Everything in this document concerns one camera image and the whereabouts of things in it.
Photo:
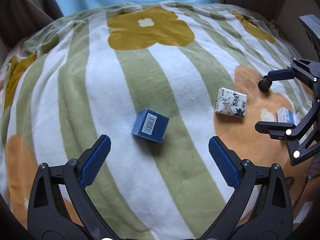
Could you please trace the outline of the white blue carton box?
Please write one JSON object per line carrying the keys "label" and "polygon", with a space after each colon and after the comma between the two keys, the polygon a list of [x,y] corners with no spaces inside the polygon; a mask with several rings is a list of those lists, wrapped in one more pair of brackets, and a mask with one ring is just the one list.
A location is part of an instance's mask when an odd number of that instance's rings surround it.
{"label": "white blue carton box", "polygon": [[287,108],[283,107],[277,110],[277,122],[285,122],[297,126],[300,123],[300,114],[294,114]]}

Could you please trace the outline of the floral tissue pack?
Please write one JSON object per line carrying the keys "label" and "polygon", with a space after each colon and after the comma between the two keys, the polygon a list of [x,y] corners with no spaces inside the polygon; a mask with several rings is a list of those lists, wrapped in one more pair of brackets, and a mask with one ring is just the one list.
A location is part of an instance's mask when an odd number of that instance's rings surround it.
{"label": "floral tissue pack", "polygon": [[215,112],[236,118],[246,116],[247,95],[221,87],[217,92]]}

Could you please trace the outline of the small dark blue box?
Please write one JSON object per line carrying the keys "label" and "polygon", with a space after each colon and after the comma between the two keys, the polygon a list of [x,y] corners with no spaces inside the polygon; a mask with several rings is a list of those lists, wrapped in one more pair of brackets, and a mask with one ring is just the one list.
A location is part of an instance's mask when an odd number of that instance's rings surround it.
{"label": "small dark blue box", "polygon": [[169,118],[148,108],[137,115],[132,134],[147,141],[162,143],[169,124]]}

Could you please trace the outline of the small black cylinder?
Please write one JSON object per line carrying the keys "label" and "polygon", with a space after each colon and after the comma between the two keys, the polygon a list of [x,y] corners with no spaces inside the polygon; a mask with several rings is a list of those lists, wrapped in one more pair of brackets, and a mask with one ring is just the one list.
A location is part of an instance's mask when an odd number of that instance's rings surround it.
{"label": "small black cylinder", "polygon": [[262,79],[258,82],[258,88],[263,93],[267,93],[271,86],[272,81],[268,78],[267,75],[263,76]]}

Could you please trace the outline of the open cardboard box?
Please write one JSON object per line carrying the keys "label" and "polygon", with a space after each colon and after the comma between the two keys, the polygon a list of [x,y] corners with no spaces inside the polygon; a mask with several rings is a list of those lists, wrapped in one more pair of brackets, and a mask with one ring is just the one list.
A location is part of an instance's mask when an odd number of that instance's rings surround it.
{"label": "open cardboard box", "polygon": [[293,228],[296,229],[319,199],[319,154],[296,166],[287,163],[284,174],[293,207]]}

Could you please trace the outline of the striped floral fleece blanket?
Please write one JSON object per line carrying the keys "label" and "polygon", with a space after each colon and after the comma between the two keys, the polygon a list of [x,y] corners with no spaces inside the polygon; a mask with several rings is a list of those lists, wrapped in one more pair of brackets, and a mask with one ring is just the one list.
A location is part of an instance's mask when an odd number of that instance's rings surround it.
{"label": "striped floral fleece blanket", "polygon": [[[227,5],[120,4],[62,17],[9,53],[1,84],[1,194],[27,223],[40,163],[78,158],[102,135],[111,152],[86,191],[123,238],[199,237],[233,193],[208,152],[217,135],[254,164],[289,155],[256,132],[285,107],[309,110],[301,83],[260,78],[299,52],[276,23]],[[215,112],[218,89],[247,95],[246,116]],[[162,143],[132,134],[150,109],[169,118]]]}

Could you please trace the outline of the left brown curtain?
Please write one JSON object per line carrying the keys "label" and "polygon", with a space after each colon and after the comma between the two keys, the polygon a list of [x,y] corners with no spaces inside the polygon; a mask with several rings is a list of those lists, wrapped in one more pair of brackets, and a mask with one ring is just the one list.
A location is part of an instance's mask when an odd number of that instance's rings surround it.
{"label": "left brown curtain", "polygon": [[1,39],[12,48],[62,16],[56,0],[1,0]]}

